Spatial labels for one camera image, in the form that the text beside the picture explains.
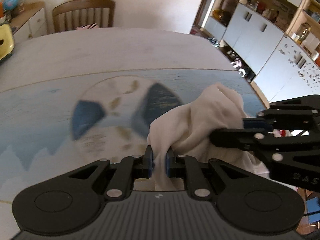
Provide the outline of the white printed long-sleeve shirt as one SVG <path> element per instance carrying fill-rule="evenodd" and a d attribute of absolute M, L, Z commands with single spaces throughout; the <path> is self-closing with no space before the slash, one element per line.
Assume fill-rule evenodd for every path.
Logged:
<path fill-rule="evenodd" d="M 212 131 L 242 129 L 242 120 L 246 116 L 241 95 L 216 83 L 206 88 L 195 101 L 178 106 L 154 120 L 147 142 L 155 158 L 151 177 L 155 190 L 183 189 L 179 179 L 170 179 L 165 172 L 165 156 L 170 148 L 200 162 L 217 158 L 254 174 L 267 174 L 266 166 L 252 154 L 234 148 L 215 147 L 210 143 Z"/>

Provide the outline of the blue patterned table mat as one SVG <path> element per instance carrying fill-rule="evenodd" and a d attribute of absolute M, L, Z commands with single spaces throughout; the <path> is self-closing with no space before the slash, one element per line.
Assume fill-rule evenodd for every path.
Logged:
<path fill-rule="evenodd" d="M 143 153 L 149 126 L 208 86 L 236 90 L 244 110 L 264 109 L 238 72 L 132 70 L 44 81 L 1 93 L 1 202 L 99 158 Z"/>

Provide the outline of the yellow storage box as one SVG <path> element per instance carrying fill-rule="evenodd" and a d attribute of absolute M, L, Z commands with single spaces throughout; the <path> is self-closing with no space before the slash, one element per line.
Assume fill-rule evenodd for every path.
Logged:
<path fill-rule="evenodd" d="M 0 27 L 0 61 L 5 61 L 12 55 L 15 41 L 9 24 L 2 24 Z"/>

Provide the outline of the pink striped bag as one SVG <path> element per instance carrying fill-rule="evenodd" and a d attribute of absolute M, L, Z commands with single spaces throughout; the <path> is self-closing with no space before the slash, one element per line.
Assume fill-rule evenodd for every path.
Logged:
<path fill-rule="evenodd" d="M 96 23 L 92 23 L 92 24 L 76 27 L 76 30 L 97 29 L 97 28 L 99 28 L 99 25 Z"/>

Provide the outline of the white wooden sideboard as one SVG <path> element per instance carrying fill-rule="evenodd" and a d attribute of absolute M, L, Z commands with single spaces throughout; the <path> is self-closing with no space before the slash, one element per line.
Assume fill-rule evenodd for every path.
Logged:
<path fill-rule="evenodd" d="M 25 11 L 10 22 L 15 43 L 48 34 L 45 3 L 35 2 L 25 5 Z"/>

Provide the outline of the brown wooden chair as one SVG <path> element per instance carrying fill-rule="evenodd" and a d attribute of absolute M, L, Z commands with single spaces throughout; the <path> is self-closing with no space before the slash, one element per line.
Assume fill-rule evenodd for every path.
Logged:
<path fill-rule="evenodd" d="M 52 10 L 54 31 L 75 30 L 90 24 L 113 27 L 116 3 L 113 0 L 72 0 Z"/>

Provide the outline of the blue globe toy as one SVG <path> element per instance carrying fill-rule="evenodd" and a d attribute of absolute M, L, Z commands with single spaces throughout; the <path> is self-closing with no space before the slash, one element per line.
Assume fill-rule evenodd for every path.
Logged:
<path fill-rule="evenodd" d="M 3 9 L 5 11 L 12 11 L 18 6 L 19 1 L 20 0 L 4 0 L 3 3 L 2 3 L 3 4 Z"/>

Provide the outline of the white wall cabinet unit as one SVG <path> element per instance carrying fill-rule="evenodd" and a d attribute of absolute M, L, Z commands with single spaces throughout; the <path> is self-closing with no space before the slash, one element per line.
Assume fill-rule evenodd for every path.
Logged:
<path fill-rule="evenodd" d="M 213 0 L 204 29 L 268 102 L 319 93 L 319 0 Z"/>

